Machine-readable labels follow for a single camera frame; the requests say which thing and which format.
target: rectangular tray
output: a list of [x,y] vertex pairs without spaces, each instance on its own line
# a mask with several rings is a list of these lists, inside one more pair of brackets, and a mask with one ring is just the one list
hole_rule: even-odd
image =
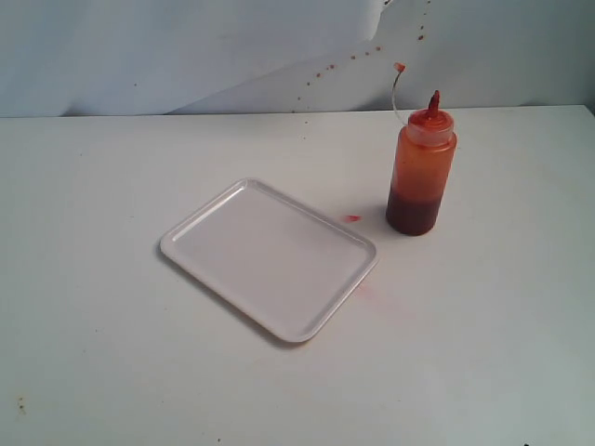
[[253,178],[179,223],[161,250],[286,342],[316,335],[377,262],[373,243]]

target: sauce bottle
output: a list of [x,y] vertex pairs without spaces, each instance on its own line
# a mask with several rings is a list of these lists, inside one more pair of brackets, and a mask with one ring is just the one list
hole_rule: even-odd
[[427,109],[409,116],[399,133],[387,221],[406,235],[434,227],[456,148],[455,121],[438,110],[436,90]]

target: bottle cap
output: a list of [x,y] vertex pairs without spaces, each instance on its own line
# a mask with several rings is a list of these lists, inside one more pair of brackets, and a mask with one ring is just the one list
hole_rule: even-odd
[[409,116],[407,136],[420,146],[442,146],[453,136],[455,120],[446,111],[438,109],[440,91],[436,90],[427,109],[414,111]]

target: white table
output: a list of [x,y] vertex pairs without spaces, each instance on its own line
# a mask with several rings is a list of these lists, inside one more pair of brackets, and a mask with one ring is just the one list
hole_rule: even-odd
[[[383,218],[389,111],[0,120],[0,444],[595,444],[595,120],[453,115],[418,238]],[[380,254],[296,348],[157,250],[247,176]]]

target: sauce splatter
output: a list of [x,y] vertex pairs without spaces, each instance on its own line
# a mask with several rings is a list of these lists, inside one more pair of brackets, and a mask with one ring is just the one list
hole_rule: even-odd
[[354,223],[356,221],[360,221],[362,219],[361,216],[344,216],[343,221],[345,223]]

